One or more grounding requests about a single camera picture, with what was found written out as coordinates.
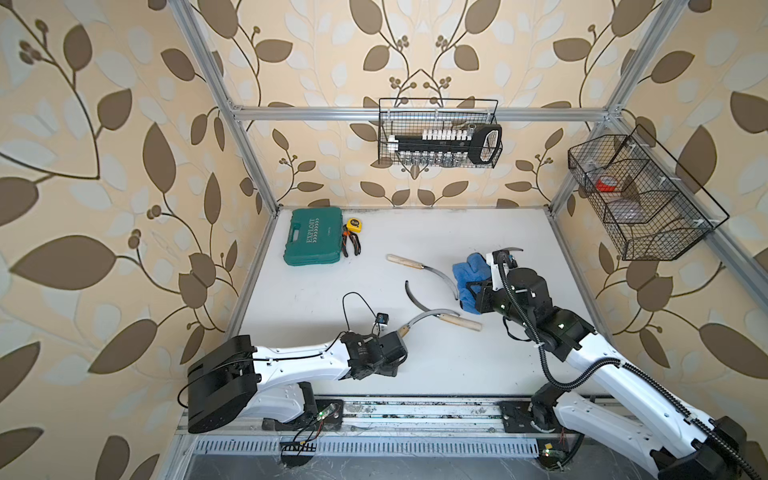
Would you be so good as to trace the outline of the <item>yellow tape measure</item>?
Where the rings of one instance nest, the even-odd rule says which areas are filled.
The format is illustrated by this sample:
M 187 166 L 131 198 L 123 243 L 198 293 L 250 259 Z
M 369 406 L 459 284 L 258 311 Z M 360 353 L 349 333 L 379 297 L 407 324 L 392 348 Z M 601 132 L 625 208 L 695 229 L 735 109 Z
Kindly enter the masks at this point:
M 358 218 L 350 218 L 346 223 L 347 230 L 358 234 L 362 231 L 362 221 Z

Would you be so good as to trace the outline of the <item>red item in basket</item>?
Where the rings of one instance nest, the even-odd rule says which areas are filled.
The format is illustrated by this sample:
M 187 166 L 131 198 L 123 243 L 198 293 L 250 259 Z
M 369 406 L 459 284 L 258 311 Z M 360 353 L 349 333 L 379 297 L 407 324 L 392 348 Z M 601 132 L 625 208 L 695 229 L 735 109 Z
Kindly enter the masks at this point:
M 601 193 L 615 192 L 619 186 L 619 181 L 611 175 L 601 175 L 595 181 L 595 188 Z

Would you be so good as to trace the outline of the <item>blue grey microfiber rag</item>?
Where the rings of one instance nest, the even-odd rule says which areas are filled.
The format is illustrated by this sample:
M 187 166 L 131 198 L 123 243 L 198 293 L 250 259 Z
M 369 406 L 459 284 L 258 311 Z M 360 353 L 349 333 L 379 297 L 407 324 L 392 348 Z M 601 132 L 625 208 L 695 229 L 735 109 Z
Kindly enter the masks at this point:
M 461 308 L 470 314 L 480 315 L 477 296 L 482 291 L 482 284 L 491 278 L 491 269 L 484 256 L 478 252 L 470 254 L 464 262 L 452 266 L 452 273 L 457 283 Z

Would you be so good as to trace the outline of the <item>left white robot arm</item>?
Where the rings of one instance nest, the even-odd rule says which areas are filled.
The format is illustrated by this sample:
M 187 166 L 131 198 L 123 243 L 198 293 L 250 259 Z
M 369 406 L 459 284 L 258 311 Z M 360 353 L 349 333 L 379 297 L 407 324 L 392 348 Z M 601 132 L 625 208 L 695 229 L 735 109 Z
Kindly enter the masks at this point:
M 313 382 L 394 377 L 407 356 L 398 332 L 343 331 L 328 343 L 293 348 L 257 347 L 248 335 L 234 336 L 188 368 L 181 390 L 187 431 L 208 433 L 242 413 L 290 424 L 315 412 Z

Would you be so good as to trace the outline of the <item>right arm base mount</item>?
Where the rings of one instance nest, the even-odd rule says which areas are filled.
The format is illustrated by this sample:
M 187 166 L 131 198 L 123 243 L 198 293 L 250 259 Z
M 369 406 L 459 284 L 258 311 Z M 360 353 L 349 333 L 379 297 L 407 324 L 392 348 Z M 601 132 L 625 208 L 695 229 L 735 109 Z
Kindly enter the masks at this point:
M 564 427 L 555 414 L 555 408 L 564 406 L 566 392 L 551 383 L 544 384 L 530 398 L 502 400 L 499 408 L 503 429 L 509 434 L 578 434 Z

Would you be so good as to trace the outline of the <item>green plastic tool case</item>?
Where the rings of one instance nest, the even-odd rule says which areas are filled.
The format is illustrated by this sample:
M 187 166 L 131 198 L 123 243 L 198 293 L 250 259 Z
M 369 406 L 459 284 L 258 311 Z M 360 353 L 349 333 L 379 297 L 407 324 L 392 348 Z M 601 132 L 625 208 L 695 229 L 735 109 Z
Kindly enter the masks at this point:
M 289 266 L 333 264 L 341 258 L 343 215 L 338 207 L 293 211 L 283 259 Z

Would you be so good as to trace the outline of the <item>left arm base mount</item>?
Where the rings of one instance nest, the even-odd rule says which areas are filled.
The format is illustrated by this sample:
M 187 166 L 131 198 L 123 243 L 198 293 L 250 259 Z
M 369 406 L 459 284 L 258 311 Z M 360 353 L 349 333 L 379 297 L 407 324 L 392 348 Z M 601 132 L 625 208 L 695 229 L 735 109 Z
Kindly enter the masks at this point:
M 318 399 L 309 382 L 285 387 L 282 392 L 292 401 L 289 410 L 298 411 L 290 421 L 281 422 L 276 413 L 262 417 L 262 429 L 277 432 L 298 432 L 301 428 L 324 423 L 324 429 L 339 431 L 343 424 L 345 402 L 340 398 Z

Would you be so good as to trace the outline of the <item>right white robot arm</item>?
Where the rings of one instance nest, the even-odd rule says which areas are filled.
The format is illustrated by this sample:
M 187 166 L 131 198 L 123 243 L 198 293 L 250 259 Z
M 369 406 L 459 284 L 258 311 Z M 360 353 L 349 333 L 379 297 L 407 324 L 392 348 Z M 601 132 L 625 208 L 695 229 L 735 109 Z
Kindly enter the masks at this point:
M 546 379 L 531 399 L 540 430 L 588 436 L 657 479 L 757 479 L 733 419 L 693 407 L 627 360 L 586 320 L 555 306 L 546 281 L 511 259 L 491 262 L 478 311 L 523 327 Z

